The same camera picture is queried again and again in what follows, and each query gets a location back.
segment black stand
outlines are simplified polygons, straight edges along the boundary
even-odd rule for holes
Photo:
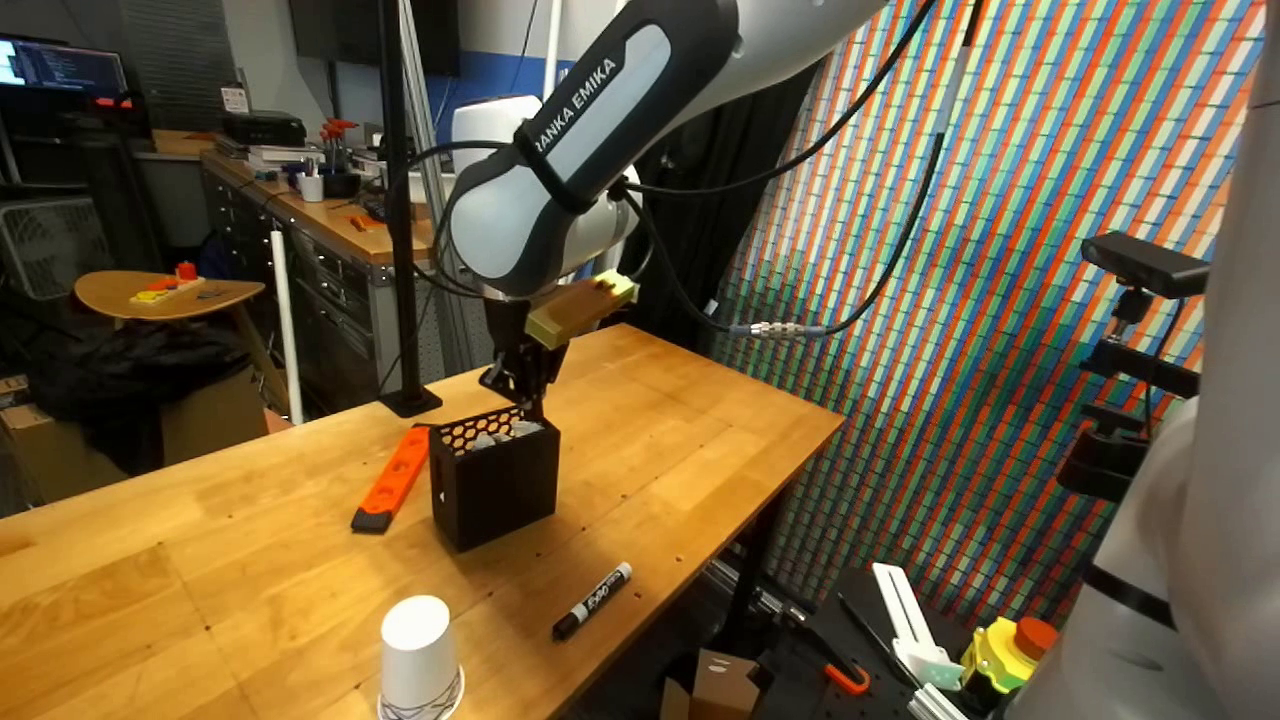
[[[390,393],[386,405],[397,418],[422,418],[441,408],[422,381],[418,358],[418,308],[411,308],[411,203],[410,203],[410,127],[405,127],[405,69],[402,69],[402,0],[386,0],[386,155],[390,155],[390,232],[391,232],[391,267],[397,267],[397,337],[402,337],[402,393]]]

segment black box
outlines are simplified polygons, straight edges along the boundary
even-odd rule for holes
[[[556,512],[561,433],[511,408],[433,426],[433,515],[469,554]]]

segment black marker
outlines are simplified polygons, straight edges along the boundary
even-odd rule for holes
[[[597,590],[591,596],[586,596],[579,603],[573,603],[556,625],[551,635],[567,640],[578,629],[589,625],[589,618],[597,618],[597,609],[617,596],[625,583],[632,579],[632,566],[617,566]]]

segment wooden tabletop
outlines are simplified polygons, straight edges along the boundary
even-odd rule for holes
[[[265,291],[257,280],[183,280],[163,272],[86,272],[78,302],[113,319],[193,319],[236,308]]]
[[[205,170],[227,182],[249,200],[265,203],[275,218],[290,218],[291,224],[306,224],[312,232],[326,232],[339,251],[364,261],[364,266],[391,266],[391,232],[390,224],[371,221],[359,200],[302,200],[286,182],[259,182],[243,170],[236,155],[205,151]],[[433,221],[423,209],[418,209],[411,221],[411,248],[423,255],[433,245]]]
[[[500,408],[475,376],[433,393],[423,422]],[[465,720],[551,718],[841,426],[635,327],[579,337],[550,418],[556,515],[461,555],[430,475],[390,537],[348,532],[410,428],[380,405],[0,522],[0,718],[371,718],[411,591],[458,618]],[[556,644],[617,559],[632,583]]]

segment white pole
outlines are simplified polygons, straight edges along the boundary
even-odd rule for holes
[[[286,340],[290,426],[302,428],[306,426],[306,381],[302,381],[302,366],[298,366],[290,255],[286,255],[279,230],[272,230],[272,267],[275,267],[275,313],[279,313],[279,340]]]
[[[556,89],[556,69],[561,69],[561,10],[566,0],[551,0],[551,21],[550,21],[550,60],[545,60],[545,102]]]

